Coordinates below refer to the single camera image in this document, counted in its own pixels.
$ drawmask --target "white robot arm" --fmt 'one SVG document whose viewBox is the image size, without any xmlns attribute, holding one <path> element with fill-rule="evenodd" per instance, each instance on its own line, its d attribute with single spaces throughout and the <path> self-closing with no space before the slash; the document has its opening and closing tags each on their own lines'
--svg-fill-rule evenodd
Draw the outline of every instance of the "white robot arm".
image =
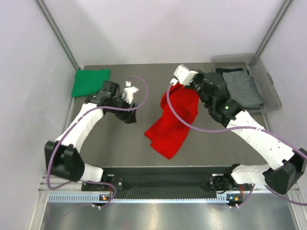
<svg viewBox="0 0 307 230">
<path fill-rule="evenodd" d="M 174 76 L 171 84 L 179 82 L 187 88 L 196 90 L 204 106 L 209 109 L 211 117 L 224 127 L 254 127 L 254 129 L 242 128 L 231 131 L 245 140 L 268 164 L 233 165 L 223 178 L 225 183 L 230 187 L 234 186 L 233 184 L 262 184 L 277 193 L 286 194 L 304 173 L 306 160 L 289 146 L 263 132 L 264 127 L 226 94 L 226 82 L 220 74 L 189 70 L 180 65 Z"/>
<path fill-rule="evenodd" d="M 56 141 L 49 141 L 45 145 L 46 167 L 48 168 L 51 155 L 56 144 L 65 136 L 60 147 L 55 153 L 52 162 L 51 174 L 71 181 L 101 181 L 103 169 L 100 167 L 85 164 L 79 155 L 81 146 L 95 124 L 104 116 L 106 112 L 114 113 L 117 118 L 125 123 L 135 123 L 135 110 L 119 111 L 115 108 L 134 108 L 133 95 L 139 89 L 131 86 L 131 82 L 126 82 L 126 87 L 122 95 L 116 95 L 119 85 L 105 81 L 103 87 L 96 94 L 86 98 L 81 111 L 76 116 L 68 129 L 59 136 Z M 95 109 L 98 106 L 108 106 L 107 109 Z"/>
</svg>

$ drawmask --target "plastic bin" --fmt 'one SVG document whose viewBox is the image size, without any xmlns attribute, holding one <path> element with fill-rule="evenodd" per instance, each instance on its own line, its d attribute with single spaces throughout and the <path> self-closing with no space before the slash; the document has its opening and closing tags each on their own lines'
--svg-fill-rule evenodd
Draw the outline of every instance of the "plastic bin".
<svg viewBox="0 0 307 230">
<path fill-rule="evenodd" d="M 211 58 L 211 65 L 215 72 L 216 68 L 236 69 L 242 68 L 248 70 L 249 74 L 254 78 L 256 87 L 264 100 L 264 105 L 261 111 L 268 113 L 273 110 L 278 110 L 282 107 L 282 102 L 274 88 L 274 82 L 271 76 L 267 73 L 260 58 L 253 69 L 249 69 L 249 63 L 252 61 L 254 54 L 237 54 L 237 55 L 222 55 Z"/>
</svg>

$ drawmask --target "red cloth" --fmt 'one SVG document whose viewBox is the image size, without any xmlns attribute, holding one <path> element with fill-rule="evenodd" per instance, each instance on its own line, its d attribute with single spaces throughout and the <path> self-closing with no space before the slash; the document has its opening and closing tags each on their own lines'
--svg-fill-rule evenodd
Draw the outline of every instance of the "red cloth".
<svg viewBox="0 0 307 230">
<path fill-rule="evenodd" d="M 194 90 L 186 89 L 180 84 L 176 84 L 170 89 L 170 101 L 174 110 L 189 124 L 195 120 L 198 114 L 198 98 Z M 163 109 L 163 115 L 145 132 L 145 136 L 152 141 L 150 146 L 153 149 L 171 159 L 186 139 L 189 127 L 173 115 L 167 104 L 166 93 L 161 99 L 160 106 Z"/>
</svg>

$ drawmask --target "green towel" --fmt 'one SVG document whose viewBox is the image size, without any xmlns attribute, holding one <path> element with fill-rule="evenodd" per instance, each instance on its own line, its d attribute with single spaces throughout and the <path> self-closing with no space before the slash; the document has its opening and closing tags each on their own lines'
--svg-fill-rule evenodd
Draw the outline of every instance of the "green towel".
<svg viewBox="0 0 307 230">
<path fill-rule="evenodd" d="M 110 70 L 77 70 L 71 96 L 84 97 L 97 93 L 104 81 L 110 80 Z"/>
</svg>

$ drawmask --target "cloth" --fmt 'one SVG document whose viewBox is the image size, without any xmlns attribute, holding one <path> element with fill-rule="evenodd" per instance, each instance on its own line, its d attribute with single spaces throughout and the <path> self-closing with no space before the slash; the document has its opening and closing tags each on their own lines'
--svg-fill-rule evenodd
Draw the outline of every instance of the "cloth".
<svg viewBox="0 0 307 230">
<path fill-rule="evenodd" d="M 259 108 L 264 104 L 254 78 L 245 71 L 223 73 L 223 78 L 230 97 L 245 108 Z"/>
<path fill-rule="evenodd" d="M 195 120 L 198 114 L 198 99 L 196 91 L 186 89 L 180 84 L 176 84 L 170 89 L 170 101 L 174 110 L 189 124 Z M 163 109 L 163 115 L 145 132 L 145 136 L 152 141 L 150 146 L 153 149 L 171 159 L 186 139 L 189 127 L 173 115 L 166 101 L 166 93 L 161 99 L 160 106 Z"/>
<path fill-rule="evenodd" d="M 243 71 L 242 68 L 237 68 L 237 69 L 224 69 L 224 68 L 217 68 L 215 69 L 215 72 L 223 75 L 223 73 L 230 73 L 230 72 L 237 72 L 237 71 Z"/>
<path fill-rule="evenodd" d="M 72 97 L 84 97 L 97 93 L 104 81 L 110 80 L 110 70 L 77 70 L 71 91 Z"/>
</svg>

